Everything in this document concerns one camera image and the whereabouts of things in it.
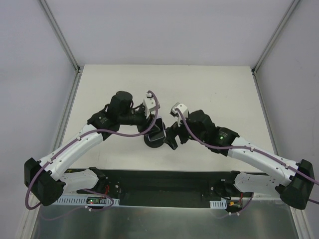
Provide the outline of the black phone lavender case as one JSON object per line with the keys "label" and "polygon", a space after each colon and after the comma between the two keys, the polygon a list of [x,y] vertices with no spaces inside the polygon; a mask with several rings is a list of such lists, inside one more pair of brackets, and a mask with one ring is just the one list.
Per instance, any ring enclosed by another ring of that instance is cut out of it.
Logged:
{"label": "black phone lavender case", "polygon": [[149,133],[147,134],[146,138],[150,142],[162,140],[163,138],[165,138],[165,131],[161,130],[158,132]]}

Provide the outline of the black phone stand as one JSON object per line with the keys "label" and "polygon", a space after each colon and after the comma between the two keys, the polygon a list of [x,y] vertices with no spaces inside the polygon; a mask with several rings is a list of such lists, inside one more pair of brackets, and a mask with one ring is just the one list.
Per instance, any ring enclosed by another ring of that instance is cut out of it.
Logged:
{"label": "black phone stand", "polygon": [[159,148],[164,144],[164,141],[163,141],[163,139],[150,141],[147,136],[144,136],[144,143],[146,144],[146,146],[148,146],[150,148]]}

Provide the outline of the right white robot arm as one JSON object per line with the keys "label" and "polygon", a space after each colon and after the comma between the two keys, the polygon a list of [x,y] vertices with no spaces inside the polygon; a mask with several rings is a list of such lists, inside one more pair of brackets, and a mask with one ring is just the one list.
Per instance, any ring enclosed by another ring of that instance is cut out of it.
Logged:
{"label": "right white robot arm", "polygon": [[166,130],[165,143],[177,149],[176,137],[185,144],[194,140],[210,151],[240,160],[262,172],[261,175],[233,171],[232,180],[224,184],[225,193],[261,193],[279,197],[295,209],[304,210],[311,201],[315,179],[313,165],[302,159],[297,162],[256,147],[237,132],[216,126],[202,110],[192,113],[183,104],[172,107],[171,115],[177,121]]}

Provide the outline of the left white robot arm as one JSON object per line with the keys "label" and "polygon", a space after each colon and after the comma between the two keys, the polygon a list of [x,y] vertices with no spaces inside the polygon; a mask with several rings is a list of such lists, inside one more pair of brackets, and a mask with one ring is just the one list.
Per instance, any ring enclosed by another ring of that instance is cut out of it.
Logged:
{"label": "left white robot arm", "polygon": [[160,104],[154,92],[146,92],[143,102],[134,107],[133,96],[126,91],[116,92],[110,102],[94,113],[87,123],[65,145],[39,160],[28,159],[24,163],[24,184],[27,187],[25,206],[34,210],[40,205],[49,206],[64,193],[90,189],[102,193],[105,176],[96,168],[82,172],[65,171],[91,148],[112,135],[130,137],[120,133],[122,125],[136,126],[138,133],[132,137],[148,135],[157,131],[156,121]]}

